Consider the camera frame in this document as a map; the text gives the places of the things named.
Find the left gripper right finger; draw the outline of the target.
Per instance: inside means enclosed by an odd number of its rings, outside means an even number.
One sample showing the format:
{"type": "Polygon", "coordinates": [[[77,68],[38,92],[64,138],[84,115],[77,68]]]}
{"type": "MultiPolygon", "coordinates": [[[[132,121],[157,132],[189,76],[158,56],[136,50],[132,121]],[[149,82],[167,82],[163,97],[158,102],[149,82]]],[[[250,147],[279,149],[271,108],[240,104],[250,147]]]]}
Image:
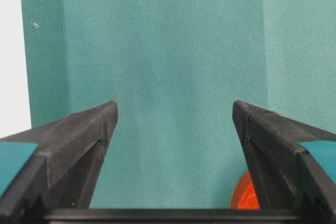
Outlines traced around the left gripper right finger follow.
{"type": "Polygon", "coordinates": [[[335,134],[240,100],[232,118],[260,208],[335,223],[335,182],[303,146],[335,143],[335,134]]]}

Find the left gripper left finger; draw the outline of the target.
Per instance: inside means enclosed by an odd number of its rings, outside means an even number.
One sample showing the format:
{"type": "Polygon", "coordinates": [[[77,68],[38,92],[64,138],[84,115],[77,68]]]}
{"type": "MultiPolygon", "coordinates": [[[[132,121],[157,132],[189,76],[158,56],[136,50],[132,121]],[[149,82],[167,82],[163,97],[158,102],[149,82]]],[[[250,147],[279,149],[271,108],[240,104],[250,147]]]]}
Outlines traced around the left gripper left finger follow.
{"type": "Polygon", "coordinates": [[[27,212],[88,208],[118,121],[109,101],[1,138],[1,223],[27,212]]]}

